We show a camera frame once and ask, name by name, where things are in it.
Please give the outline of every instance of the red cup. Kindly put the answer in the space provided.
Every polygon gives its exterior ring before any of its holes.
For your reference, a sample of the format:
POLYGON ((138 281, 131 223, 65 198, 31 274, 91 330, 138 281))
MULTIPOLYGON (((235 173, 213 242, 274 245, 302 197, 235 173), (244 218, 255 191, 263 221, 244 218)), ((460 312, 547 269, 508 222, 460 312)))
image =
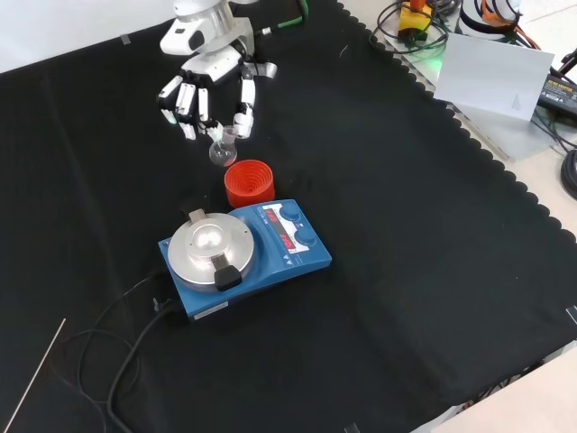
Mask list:
POLYGON ((262 161, 233 164, 224 175, 226 196, 232 207, 245 207, 274 200, 272 170, 262 161))

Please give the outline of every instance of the black cloth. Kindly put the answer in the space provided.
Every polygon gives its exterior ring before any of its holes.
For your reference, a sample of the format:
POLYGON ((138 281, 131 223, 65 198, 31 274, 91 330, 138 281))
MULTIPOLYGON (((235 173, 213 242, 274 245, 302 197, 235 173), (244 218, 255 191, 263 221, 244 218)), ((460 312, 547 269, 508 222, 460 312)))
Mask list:
MULTIPOLYGON (((260 28, 286 18, 277 6, 239 13, 260 28)), ((272 167, 277 198, 298 202, 334 261, 206 320, 160 326, 141 350, 138 392, 118 407, 135 431, 407 432, 575 337, 564 312, 577 303, 574 237, 333 0, 310 12, 307 27, 261 41, 279 75, 257 78, 255 126, 238 149, 272 167)), ((168 26, 0 78, 0 419, 62 318, 63 335, 89 327, 162 267, 157 242, 182 224, 183 199, 229 210, 207 139, 185 141, 156 107, 184 62, 160 52, 168 26)), ((232 119, 238 96, 236 78, 212 89, 215 117, 232 119)), ((169 279, 110 326, 137 334, 158 290, 169 279)), ((92 394, 105 396, 123 350, 96 340, 92 394)), ((44 371, 13 432, 98 422, 44 371)))

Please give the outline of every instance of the label sticker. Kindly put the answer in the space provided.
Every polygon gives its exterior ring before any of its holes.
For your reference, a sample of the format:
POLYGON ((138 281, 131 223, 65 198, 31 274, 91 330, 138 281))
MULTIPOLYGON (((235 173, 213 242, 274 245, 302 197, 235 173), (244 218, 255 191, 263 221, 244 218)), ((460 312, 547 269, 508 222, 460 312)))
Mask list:
POLYGON ((209 314, 212 314, 215 311, 218 311, 219 309, 223 309, 225 307, 228 307, 228 301, 223 302, 222 304, 215 305, 211 309, 205 309, 203 312, 195 314, 194 318, 195 318, 195 320, 199 320, 200 318, 203 318, 204 316, 208 316, 209 314))

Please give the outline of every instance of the white wall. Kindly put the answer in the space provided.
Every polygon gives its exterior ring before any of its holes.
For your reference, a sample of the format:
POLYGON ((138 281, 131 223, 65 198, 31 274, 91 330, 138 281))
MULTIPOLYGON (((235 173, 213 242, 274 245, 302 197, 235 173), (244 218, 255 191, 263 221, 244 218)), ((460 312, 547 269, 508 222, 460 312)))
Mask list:
POLYGON ((0 0, 0 72, 167 21, 172 2, 0 0))

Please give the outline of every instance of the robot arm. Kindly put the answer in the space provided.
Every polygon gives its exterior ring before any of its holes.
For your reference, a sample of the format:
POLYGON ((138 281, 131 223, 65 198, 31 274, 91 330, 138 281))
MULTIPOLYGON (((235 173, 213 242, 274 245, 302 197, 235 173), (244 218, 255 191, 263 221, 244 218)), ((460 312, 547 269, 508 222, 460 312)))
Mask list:
MULTIPOLYGON (((246 4, 256 0, 239 1, 246 4)), ((174 10, 178 18, 160 47, 168 54, 196 56, 182 65, 180 73, 160 92, 161 112, 171 123, 178 123, 189 140, 196 139, 196 123, 200 134, 220 139, 223 127, 210 117, 207 87, 240 68, 243 96, 234 123, 240 138, 248 138, 256 98, 252 73, 243 65, 254 54, 250 21, 233 18, 227 0, 176 0, 174 10), (194 107, 197 93, 198 110, 194 107)))

